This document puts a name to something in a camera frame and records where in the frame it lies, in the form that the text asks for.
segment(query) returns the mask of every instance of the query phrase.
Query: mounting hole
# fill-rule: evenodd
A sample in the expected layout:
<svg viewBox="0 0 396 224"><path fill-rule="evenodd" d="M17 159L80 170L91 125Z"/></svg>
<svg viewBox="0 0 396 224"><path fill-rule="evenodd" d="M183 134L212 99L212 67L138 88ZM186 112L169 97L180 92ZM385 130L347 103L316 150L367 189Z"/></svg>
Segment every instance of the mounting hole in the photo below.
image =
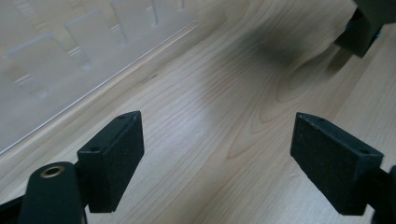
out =
<svg viewBox="0 0 396 224"><path fill-rule="evenodd" d="M47 168L43 172L41 172L40 175L43 178L51 178L59 175L63 171L64 171L64 167L62 166L51 166L50 168Z"/></svg>
<svg viewBox="0 0 396 224"><path fill-rule="evenodd" d="M370 154L370 151L367 149L360 149L360 152L363 154Z"/></svg>
<svg viewBox="0 0 396 224"><path fill-rule="evenodd" d="M90 151L99 151L100 147L91 147Z"/></svg>

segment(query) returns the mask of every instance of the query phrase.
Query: transparent plastic box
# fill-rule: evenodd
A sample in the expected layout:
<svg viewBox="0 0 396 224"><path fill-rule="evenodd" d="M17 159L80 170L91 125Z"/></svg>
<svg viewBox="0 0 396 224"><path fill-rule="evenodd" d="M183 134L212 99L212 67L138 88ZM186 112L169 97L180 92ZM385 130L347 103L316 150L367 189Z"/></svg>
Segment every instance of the transparent plastic box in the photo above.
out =
<svg viewBox="0 0 396 224"><path fill-rule="evenodd" d="M0 153L195 22L195 0L0 3Z"/></svg>

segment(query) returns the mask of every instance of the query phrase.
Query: wooden desk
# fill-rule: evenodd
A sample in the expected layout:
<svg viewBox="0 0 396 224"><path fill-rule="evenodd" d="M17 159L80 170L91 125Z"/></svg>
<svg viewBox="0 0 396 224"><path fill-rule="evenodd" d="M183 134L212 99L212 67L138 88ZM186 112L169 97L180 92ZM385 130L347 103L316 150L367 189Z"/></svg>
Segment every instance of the wooden desk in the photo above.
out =
<svg viewBox="0 0 396 224"><path fill-rule="evenodd" d="M396 163L396 29L363 58L332 46L351 1L201 0L197 29L0 157L1 203L30 173L141 110L146 155L111 215L90 223L369 223L338 215L290 156L297 111Z"/></svg>

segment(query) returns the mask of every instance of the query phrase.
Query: black plastic part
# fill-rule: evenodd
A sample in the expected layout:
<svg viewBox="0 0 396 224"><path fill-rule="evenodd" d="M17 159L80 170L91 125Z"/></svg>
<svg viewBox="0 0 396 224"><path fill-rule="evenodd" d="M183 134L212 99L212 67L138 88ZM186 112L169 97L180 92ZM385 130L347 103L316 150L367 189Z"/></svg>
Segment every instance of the black plastic part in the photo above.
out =
<svg viewBox="0 0 396 224"><path fill-rule="evenodd" d="M83 207L88 205L88 200L91 194L91 180L89 174L84 174L81 170L80 162L75 164L76 176L78 179L79 194L81 196L81 204Z"/></svg>
<svg viewBox="0 0 396 224"><path fill-rule="evenodd" d="M342 215L361 216L372 186L364 184L384 155L329 121L298 113L291 156Z"/></svg>
<svg viewBox="0 0 396 224"><path fill-rule="evenodd" d="M30 176L19 223L86 223L72 163L55 162Z"/></svg>
<svg viewBox="0 0 396 224"><path fill-rule="evenodd" d="M359 9L334 43L362 58L373 45L383 24L371 23L362 14L356 18L357 14L361 14Z"/></svg>
<svg viewBox="0 0 396 224"><path fill-rule="evenodd" d="M395 188L392 188L391 175L383 170L378 170L373 178L369 179L366 184L372 186L369 204L374 208L372 224L391 224L396 223L394 219L394 212L392 210L392 197Z"/></svg>
<svg viewBox="0 0 396 224"><path fill-rule="evenodd" d="M396 166L390 170L390 209L393 211L393 220L396 220Z"/></svg>
<svg viewBox="0 0 396 224"><path fill-rule="evenodd" d="M0 205L0 223L18 223L18 218L22 207L22 200L23 196Z"/></svg>
<svg viewBox="0 0 396 224"><path fill-rule="evenodd" d="M363 57L384 24L396 22L395 0L355 0L358 9L335 44Z"/></svg>
<svg viewBox="0 0 396 224"><path fill-rule="evenodd" d="M113 119L78 151L78 169L89 178L87 202L92 213L116 210L143 155L139 111Z"/></svg>

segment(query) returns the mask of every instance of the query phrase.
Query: light wood surface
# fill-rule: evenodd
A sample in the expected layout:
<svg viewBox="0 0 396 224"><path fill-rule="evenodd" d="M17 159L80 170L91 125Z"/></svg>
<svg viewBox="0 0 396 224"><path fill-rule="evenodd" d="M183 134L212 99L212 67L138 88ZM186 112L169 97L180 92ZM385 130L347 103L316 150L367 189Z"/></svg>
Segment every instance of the light wood surface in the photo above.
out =
<svg viewBox="0 0 396 224"><path fill-rule="evenodd" d="M143 114L146 154L111 215L90 223L369 223L342 217L290 156L297 111L396 163L396 29L363 58L332 45L346 0L201 0L197 28L0 157L0 200L115 116Z"/></svg>

